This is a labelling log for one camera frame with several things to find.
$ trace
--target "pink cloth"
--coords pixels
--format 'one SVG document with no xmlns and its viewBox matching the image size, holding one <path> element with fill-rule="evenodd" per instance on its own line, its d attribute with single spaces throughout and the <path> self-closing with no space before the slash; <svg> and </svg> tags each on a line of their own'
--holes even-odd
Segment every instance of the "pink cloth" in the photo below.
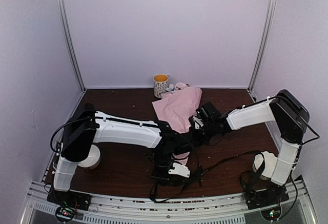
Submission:
<svg viewBox="0 0 328 224">
<path fill-rule="evenodd" d="M 171 128 L 179 133 L 189 131 L 189 117 L 196 115 L 201 98 L 201 89 L 198 87 L 186 87 L 182 90 L 162 94 L 162 99 L 153 102 L 153 107 L 159 120 L 167 121 Z M 176 156 L 184 158 L 188 153 Z M 178 162 L 186 164 L 188 159 Z"/>
</svg>

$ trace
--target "cup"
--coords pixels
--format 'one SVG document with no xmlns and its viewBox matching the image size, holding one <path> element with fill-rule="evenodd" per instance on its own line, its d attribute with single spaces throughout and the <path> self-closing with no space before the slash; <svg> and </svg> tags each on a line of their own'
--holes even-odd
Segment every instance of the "cup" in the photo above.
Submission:
<svg viewBox="0 0 328 224">
<path fill-rule="evenodd" d="M 166 92 L 169 86 L 169 77 L 165 74 L 157 74 L 154 76 L 154 96 L 161 98 L 161 94 Z"/>
</svg>

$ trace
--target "mug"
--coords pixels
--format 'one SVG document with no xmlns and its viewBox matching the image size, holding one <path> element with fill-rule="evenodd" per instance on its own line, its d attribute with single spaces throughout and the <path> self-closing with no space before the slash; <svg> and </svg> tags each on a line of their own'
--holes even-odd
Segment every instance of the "mug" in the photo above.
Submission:
<svg viewBox="0 0 328 224">
<path fill-rule="evenodd" d="M 165 74 L 157 74 L 154 76 L 154 96 L 161 98 L 161 94 L 166 92 L 169 87 L 169 77 Z"/>
</svg>

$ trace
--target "white round object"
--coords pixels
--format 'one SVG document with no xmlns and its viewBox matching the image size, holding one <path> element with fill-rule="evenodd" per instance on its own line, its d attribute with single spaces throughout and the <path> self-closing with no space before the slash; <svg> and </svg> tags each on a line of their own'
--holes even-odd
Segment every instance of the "white round object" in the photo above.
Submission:
<svg viewBox="0 0 328 224">
<path fill-rule="evenodd" d="M 88 157 L 81 161 L 78 165 L 86 169 L 94 169 L 100 163 L 100 149 L 92 145 Z"/>
<path fill-rule="evenodd" d="M 273 153 L 270 153 L 268 151 L 264 151 L 262 152 L 262 154 L 264 155 L 265 168 L 262 175 L 260 176 L 260 179 L 268 180 L 272 177 L 273 171 L 275 170 L 277 164 L 277 157 Z M 261 154 L 256 155 L 253 162 L 254 172 L 256 172 L 259 169 L 262 162 L 263 162 L 262 155 Z"/>
</svg>

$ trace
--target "white wall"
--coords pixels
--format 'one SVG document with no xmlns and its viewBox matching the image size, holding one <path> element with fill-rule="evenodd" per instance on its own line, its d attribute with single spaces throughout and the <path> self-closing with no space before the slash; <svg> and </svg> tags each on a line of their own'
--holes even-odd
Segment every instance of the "white wall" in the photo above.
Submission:
<svg viewBox="0 0 328 224">
<path fill-rule="evenodd" d="M 255 93 L 264 98 L 286 88 L 309 110 L 322 137 L 304 146 L 295 175 L 303 175 L 322 224 L 328 219 L 327 57 L 328 0 L 278 0 Z"/>
<path fill-rule="evenodd" d="M 268 0 L 65 0 L 86 87 L 247 87 Z"/>
<path fill-rule="evenodd" d="M 0 223 L 18 223 L 80 90 L 56 0 L 0 0 Z"/>
</svg>

